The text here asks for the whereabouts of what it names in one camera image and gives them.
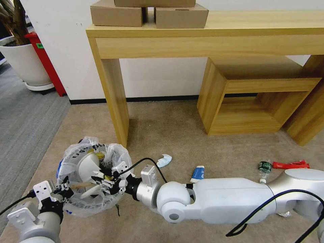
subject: baseboard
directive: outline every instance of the baseboard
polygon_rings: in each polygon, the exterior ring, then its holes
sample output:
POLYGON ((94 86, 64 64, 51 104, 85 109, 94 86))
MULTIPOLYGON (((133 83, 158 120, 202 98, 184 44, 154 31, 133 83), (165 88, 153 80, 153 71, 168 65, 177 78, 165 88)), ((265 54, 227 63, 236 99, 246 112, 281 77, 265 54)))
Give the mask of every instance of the baseboard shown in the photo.
MULTIPOLYGON (((257 93, 240 93, 226 94, 225 97, 250 97, 256 96, 257 93)), ((190 96, 154 96, 154 97, 132 97, 126 98, 127 102, 147 102, 147 101, 177 101, 177 100, 197 100, 198 95, 190 96)), ((86 100, 70 100, 71 105, 80 104, 99 104, 106 103, 106 99, 86 99, 86 100)))

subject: cardboard box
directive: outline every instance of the cardboard box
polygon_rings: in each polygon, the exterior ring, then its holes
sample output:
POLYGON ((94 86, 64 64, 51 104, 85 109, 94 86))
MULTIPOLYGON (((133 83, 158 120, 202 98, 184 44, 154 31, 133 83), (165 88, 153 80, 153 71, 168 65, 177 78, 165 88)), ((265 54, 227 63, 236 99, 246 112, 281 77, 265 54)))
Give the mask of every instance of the cardboard box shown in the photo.
POLYGON ((208 9, 196 3, 193 8, 154 8, 157 29, 202 29, 208 9))
POLYGON ((115 0, 118 7, 194 7, 196 0, 115 0))
POLYGON ((92 23, 101 26, 141 27, 147 8, 116 7, 114 0, 100 0, 90 6, 92 23))

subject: white plant pot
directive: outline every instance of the white plant pot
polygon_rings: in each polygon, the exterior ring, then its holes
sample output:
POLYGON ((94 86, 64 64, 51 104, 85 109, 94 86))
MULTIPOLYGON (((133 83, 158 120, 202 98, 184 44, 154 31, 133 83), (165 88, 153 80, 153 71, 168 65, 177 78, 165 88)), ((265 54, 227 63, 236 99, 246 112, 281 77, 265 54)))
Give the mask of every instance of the white plant pot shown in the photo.
POLYGON ((27 88, 31 90, 46 90, 54 87, 32 44, 15 47, 4 46, 14 40, 13 36, 1 39, 0 52, 17 72, 18 76, 26 82, 27 88))

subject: toothpaste tube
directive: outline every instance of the toothpaste tube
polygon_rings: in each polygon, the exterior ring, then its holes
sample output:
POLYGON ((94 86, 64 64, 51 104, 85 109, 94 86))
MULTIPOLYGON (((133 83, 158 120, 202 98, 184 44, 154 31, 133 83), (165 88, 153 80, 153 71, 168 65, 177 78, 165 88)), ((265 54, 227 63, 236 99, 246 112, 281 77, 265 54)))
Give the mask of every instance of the toothpaste tube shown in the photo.
POLYGON ((205 167, 203 165, 199 165, 195 168, 190 182, 197 183, 199 180, 204 178, 205 167))

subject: green bottle label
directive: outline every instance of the green bottle label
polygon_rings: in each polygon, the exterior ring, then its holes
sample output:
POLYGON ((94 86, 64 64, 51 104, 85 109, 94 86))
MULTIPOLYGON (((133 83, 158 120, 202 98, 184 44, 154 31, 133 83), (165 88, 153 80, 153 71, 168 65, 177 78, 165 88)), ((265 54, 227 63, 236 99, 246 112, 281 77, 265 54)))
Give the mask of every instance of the green bottle label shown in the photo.
POLYGON ((43 44, 42 43, 36 43, 36 46, 38 49, 44 49, 43 44))
POLYGON ((271 172, 271 163, 268 161, 261 161, 259 163, 258 170, 263 171, 265 173, 270 173, 271 172))

